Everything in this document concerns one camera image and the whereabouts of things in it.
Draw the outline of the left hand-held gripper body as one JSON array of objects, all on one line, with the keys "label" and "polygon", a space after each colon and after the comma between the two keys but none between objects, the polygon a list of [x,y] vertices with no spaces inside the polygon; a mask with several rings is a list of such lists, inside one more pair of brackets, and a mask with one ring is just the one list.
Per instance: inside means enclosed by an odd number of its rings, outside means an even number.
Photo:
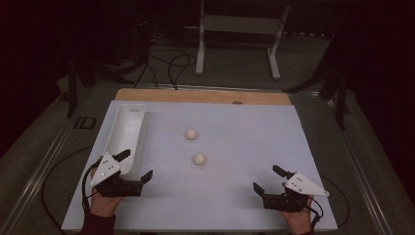
[{"label": "left hand-held gripper body", "polygon": [[113,155],[105,153],[95,163],[95,173],[89,185],[104,197],[140,197],[144,184],[140,180],[127,180],[121,177],[121,165]]}]

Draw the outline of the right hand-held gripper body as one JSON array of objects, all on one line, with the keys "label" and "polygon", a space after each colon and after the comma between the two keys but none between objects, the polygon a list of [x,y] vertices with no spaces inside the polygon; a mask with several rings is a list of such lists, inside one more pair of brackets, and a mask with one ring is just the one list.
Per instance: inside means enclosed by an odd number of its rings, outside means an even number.
[{"label": "right hand-held gripper body", "polygon": [[265,209],[280,212],[301,212],[310,209],[308,200],[312,196],[329,197],[330,193],[299,172],[285,174],[287,181],[283,183],[285,192],[279,195],[262,191],[262,202]]}]

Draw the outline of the white plastic bin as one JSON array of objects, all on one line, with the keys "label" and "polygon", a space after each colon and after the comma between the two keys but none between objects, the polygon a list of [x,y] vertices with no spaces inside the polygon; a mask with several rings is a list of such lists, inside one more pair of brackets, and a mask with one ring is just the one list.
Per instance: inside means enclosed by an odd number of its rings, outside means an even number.
[{"label": "white plastic bin", "polygon": [[129,150],[130,155],[119,162],[123,179],[138,180],[144,152],[148,119],[143,104],[120,104],[105,147],[105,153],[116,155]]}]

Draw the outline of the person's left hand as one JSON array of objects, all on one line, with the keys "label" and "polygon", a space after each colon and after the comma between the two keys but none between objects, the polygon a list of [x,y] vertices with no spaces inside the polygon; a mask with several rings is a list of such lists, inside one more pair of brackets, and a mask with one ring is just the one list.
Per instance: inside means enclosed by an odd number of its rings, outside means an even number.
[{"label": "person's left hand", "polygon": [[123,197],[104,197],[93,188],[89,211],[100,217],[112,217],[122,200]]}]

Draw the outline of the person's right hand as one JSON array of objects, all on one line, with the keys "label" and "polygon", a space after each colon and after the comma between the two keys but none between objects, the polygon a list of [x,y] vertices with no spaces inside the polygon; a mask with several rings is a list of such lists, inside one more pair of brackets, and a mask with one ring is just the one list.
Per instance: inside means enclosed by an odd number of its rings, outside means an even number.
[{"label": "person's right hand", "polygon": [[281,215],[285,220],[290,233],[302,234],[314,229],[311,226],[311,204],[312,197],[307,199],[307,207],[299,212],[281,211]]}]

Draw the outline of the pale blue table mat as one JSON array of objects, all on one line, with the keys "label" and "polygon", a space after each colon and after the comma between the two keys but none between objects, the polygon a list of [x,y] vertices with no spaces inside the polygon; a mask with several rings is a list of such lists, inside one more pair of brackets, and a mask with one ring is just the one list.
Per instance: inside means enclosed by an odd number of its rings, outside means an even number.
[{"label": "pale blue table mat", "polygon": [[[253,183],[281,194],[275,165],[321,181],[293,106],[149,102],[139,172],[153,172],[139,198],[123,200],[121,231],[254,232],[285,229]],[[196,140],[185,133],[195,129]],[[193,157],[206,156],[204,165]]]}]

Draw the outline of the black stand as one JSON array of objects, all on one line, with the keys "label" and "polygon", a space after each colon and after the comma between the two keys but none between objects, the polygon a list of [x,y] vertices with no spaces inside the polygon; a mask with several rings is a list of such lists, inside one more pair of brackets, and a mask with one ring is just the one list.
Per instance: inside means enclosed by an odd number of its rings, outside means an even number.
[{"label": "black stand", "polygon": [[307,81],[292,88],[284,89],[285,93],[298,93],[305,88],[323,81],[318,96],[323,100],[331,100],[337,94],[335,119],[341,129],[345,128],[344,114],[346,108],[346,82],[350,56],[354,50],[352,40],[340,29],[332,37],[313,76]]},{"label": "black stand", "polygon": [[83,55],[73,54],[69,56],[68,61],[68,86],[67,98],[69,101],[69,109],[67,117],[70,118],[77,108],[77,84],[78,80],[86,87],[93,87],[96,84],[94,71],[98,71],[111,78],[112,80],[122,84],[132,84],[132,81],[121,77],[114,71],[105,68],[96,60]]}]

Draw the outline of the white metal stand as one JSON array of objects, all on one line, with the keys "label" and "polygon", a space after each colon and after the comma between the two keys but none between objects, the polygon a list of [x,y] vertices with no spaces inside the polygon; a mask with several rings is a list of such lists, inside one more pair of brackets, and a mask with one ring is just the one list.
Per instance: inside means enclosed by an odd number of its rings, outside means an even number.
[{"label": "white metal stand", "polygon": [[204,73],[205,64],[205,32],[237,32],[273,35],[274,42],[267,49],[267,58],[274,80],[278,80],[281,75],[276,59],[276,51],[281,40],[283,29],[290,11],[290,5],[284,5],[282,13],[277,19],[236,17],[223,15],[207,15],[205,11],[206,0],[200,0],[200,19],[199,19],[199,47],[196,60],[195,74]]}]

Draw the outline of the aluminium floor rail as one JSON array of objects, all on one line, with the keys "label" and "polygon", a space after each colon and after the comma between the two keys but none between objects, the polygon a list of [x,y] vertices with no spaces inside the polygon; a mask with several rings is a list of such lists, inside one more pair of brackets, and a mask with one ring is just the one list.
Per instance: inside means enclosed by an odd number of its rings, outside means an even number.
[{"label": "aluminium floor rail", "polygon": [[379,200],[377,199],[368,181],[368,178],[366,177],[366,174],[364,173],[363,168],[357,158],[357,155],[351,146],[348,136],[346,132],[340,128],[340,125],[335,119],[336,107],[334,102],[331,100],[322,100],[322,104],[329,117],[330,123],[333,125],[337,135],[340,137],[343,143],[344,149],[346,151],[346,161],[349,164],[349,168],[354,177],[354,181],[359,188],[360,194],[372,218],[376,230],[378,231],[379,235],[393,235],[390,224],[388,223],[384,211],[379,204]]},{"label": "aluminium floor rail", "polygon": [[54,102],[0,161],[0,235],[15,235],[92,92],[78,89],[70,117]]}]

